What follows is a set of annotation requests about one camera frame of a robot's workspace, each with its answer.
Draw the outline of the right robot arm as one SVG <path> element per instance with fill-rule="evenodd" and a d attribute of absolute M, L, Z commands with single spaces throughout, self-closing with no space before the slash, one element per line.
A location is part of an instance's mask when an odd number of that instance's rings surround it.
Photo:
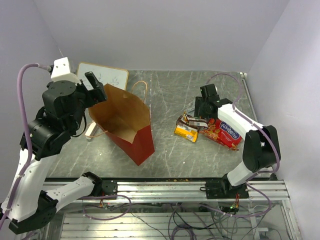
<path fill-rule="evenodd" d="M 280 167 L 281 153 L 278 133 L 274 126 L 264 126 L 236 108 L 227 98 L 220 98 L 214 84 L 200 87 L 201 96 L 195 98 L 194 116 L 218 124 L 232 137 L 244 140 L 242 161 L 222 177 L 221 194 L 226 198 L 238 192 L 238 186 L 246 183 L 262 169 Z"/>

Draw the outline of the brown candy packet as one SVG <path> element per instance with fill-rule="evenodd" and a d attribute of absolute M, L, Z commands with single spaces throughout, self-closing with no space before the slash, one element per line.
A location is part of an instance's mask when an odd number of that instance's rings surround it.
<path fill-rule="evenodd" d="M 188 127 L 188 128 L 191 128 L 193 130 L 195 130 L 196 132 L 198 132 L 198 128 L 196 126 L 190 126 L 189 123 L 187 121 L 185 121 L 184 119 L 184 116 L 183 115 L 180 115 L 178 117 L 178 119 L 176 120 L 176 125 L 177 126 L 185 126 L 185 127 Z"/>
<path fill-rule="evenodd" d="M 206 119 L 192 116 L 188 116 L 186 119 L 190 127 L 208 128 L 208 121 Z"/>

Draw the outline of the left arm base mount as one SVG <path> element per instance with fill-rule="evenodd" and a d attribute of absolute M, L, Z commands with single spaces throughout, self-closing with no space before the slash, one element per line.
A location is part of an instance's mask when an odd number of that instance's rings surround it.
<path fill-rule="evenodd" d="M 118 184 L 114 180 L 103 180 L 101 185 L 101 195 L 110 196 L 111 200 L 117 198 Z"/>

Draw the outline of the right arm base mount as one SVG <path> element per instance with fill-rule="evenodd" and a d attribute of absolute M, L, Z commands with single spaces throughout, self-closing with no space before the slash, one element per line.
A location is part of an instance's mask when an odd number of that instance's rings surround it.
<path fill-rule="evenodd" d="M 236 197 L 239 197 L 240 199 L 249 198 L 249 192 L 245 184 L 224 188 L 220 180 L 212 180 L 207 181 L 204 187 L 201 187 L 200 190 L 205 192 L 208 200 L 235 199 Z"/>

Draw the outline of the red snack packet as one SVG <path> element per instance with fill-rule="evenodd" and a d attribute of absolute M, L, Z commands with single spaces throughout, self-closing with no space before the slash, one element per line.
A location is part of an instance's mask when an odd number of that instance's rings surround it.
<path fill-rule="evenodd" d="M 200 131 L 206 138 L 225 146 L 233 151 L 238 151 L 242 137 L 232 127 L 220 119 L 210 118 L 208 128 Z"/>

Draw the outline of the yellow candy packet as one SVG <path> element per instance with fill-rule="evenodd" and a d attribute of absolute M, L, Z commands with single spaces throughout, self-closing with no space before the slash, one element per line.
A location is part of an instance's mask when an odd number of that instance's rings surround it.
<path fill-rule="evenodd" d="M 174 134 L 195 143 L 198 138 L 198 130 L 185 124 L 177 124 Z"/>
<path fill-rule="evenodd" d="M 187 112 L 185 111 L 185 112 L 183 113 L 183 116 L 182 116 L 183 120 L 187 122 L 187 121 L 188 121 L 188 117 L 189 117 L 189 115 L 188 115 Z"/>

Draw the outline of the red paper bag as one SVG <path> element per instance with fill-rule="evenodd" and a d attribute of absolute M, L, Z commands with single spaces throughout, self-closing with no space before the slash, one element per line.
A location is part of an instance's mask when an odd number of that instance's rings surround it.
<path fill-rule="evenodd" d="M 150 110 L 138 96 L 106 84 L 107 100 L 88 109 L 102 132 L 137 165 L 154 152 Z"/>

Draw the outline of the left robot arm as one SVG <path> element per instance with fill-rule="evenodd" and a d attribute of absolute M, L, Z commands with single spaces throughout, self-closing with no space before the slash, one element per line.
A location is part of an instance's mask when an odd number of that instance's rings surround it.
<path fill-rule="evenodd" d="M 92 89 L 82 81 L 50 82 L 42 94 L 43 107 L 22 135 L 15 182 L 0 206 L 1 216 L 10 220 L 9 229 L 17 235 L 43 228 L 74 200 L 96 199 L 102 193 L 102 179 L 92 172 L 60 188 L 42 189 L 54 157 L 86 122 L 85 110 L 107 99 L 94 73 L 86 72 L 85 77 Z"/>

